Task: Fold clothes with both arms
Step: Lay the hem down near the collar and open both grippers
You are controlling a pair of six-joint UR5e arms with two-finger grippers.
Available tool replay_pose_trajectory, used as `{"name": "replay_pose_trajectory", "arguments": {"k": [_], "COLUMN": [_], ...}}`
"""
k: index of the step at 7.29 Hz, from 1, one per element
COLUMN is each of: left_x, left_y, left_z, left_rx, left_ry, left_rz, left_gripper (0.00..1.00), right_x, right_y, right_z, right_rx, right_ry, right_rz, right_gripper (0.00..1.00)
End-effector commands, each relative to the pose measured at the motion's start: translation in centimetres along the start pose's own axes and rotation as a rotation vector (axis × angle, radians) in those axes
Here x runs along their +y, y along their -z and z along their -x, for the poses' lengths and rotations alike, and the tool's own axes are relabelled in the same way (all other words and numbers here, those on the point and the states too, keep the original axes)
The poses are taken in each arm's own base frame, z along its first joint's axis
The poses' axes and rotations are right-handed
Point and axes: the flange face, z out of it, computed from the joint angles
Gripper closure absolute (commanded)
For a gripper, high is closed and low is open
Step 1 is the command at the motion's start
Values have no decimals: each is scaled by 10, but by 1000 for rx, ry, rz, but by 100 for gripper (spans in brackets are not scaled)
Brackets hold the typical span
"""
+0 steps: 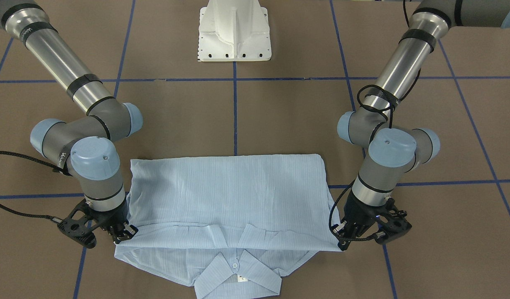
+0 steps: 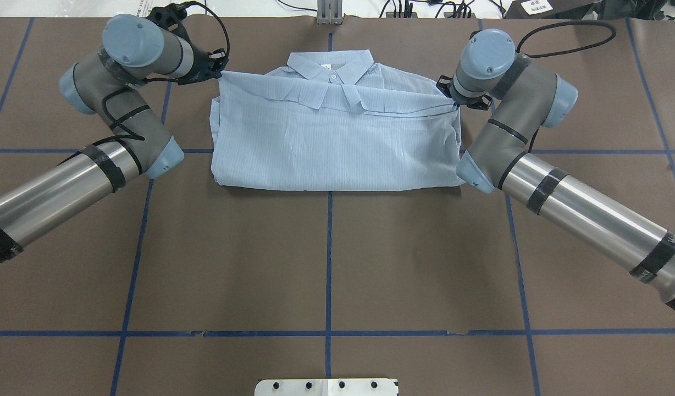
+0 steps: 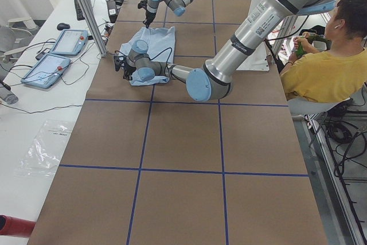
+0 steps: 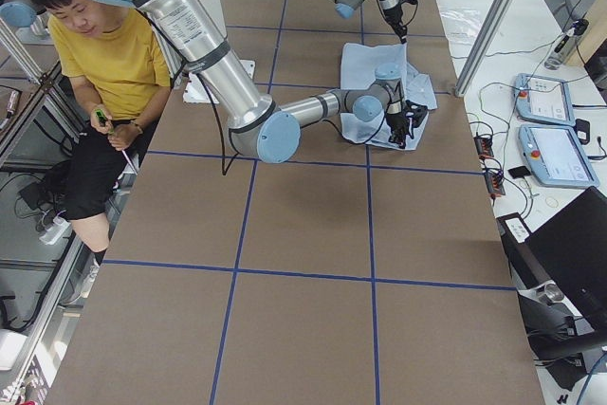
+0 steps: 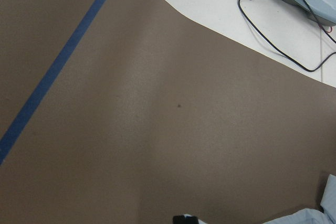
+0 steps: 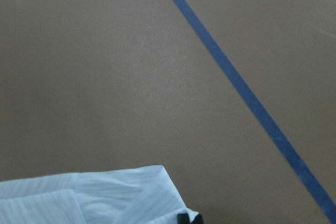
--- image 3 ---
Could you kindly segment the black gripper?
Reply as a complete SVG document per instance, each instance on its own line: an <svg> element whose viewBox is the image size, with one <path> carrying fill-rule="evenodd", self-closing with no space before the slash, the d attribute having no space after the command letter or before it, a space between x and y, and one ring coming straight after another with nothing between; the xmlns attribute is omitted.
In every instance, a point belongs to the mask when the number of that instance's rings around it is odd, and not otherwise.
<svg viewBox="0 0 367 245"><path fill-rule="evenodd" d="M155 13L151 13L149 11L146 11L146 19L143 21L144 26L148 29L150 27L150 24L155 19Z"/></svg>
<svg viewBox="0 0 367 245"><path fill-rule="evenodd" d="M123 78L126 80L132 80L132 74L136 71L136 68L129 64L124 64L123 71Z"/></svg>

